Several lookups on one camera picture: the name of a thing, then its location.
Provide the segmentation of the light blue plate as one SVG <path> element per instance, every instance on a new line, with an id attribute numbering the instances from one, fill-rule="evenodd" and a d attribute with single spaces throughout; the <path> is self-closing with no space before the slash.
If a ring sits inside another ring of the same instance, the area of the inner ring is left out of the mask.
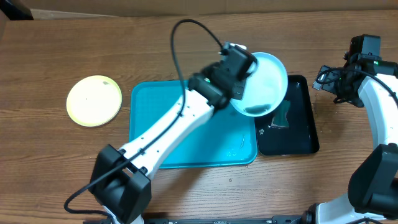
<path id="1" fill-rule="evenodd" d="M 287 93 L 288 75 L 284 64 L 275 56 L 265 52 L 255 52 L 257 64 L 251 65 L 251 75 L 241 100 L 230 103 L 236 111 L 245 116 L 260 117 L 275 110 Z"/>

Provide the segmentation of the green sponge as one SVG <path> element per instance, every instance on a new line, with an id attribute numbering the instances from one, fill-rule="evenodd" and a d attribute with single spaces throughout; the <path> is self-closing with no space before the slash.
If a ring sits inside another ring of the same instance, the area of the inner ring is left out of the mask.
<path id="1" fill-rule="evenodd" d="M 283 100 L 274 111 L 271 127 L 278 129 L 285 129 L 289 127 L 289 122 L 287 121 L 287 113 L 289 112 L 289 108 L 290 101 Z"/>

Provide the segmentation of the yellow-green plate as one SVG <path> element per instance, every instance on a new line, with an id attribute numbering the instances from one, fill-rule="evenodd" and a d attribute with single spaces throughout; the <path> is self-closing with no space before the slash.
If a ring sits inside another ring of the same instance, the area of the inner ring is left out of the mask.
<path id="1" fill-rule="evenodd" d="M 119 112 L 123 95 L 119 85 L 103 75 L 86 77 L 70 90 L 66 109 L 69 117 L 85 127 L 110 122 Z"/>

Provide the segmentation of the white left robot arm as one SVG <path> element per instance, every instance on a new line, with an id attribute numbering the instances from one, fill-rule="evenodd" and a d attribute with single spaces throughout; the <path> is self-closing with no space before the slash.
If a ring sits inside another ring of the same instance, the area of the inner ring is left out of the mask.
<path id="1" fill-rule="evenodd" d="M 257 68 L 216 62 L 194 73 L 177 102 L 135 140 L 120 149 L 106 145 L 98 154 L 88 191 L 105 208 L 108 223 L 143 223 L 151 182 L 169 154 L 218 110 L 242 95 Z"/>

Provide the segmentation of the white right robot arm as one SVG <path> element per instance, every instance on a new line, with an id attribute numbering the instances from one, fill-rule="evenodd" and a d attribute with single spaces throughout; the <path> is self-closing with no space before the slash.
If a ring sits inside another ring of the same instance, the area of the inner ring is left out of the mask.
<path id="1" fill-rule="evenodd" d="M 349 180 L 347 193 L 314 204 L 301 223 L 381 223 L 397 219 L 397 64 L 360 59 L 345 67 L 322 66 L 313 88 L 366 109 L 373 152 Z"/>

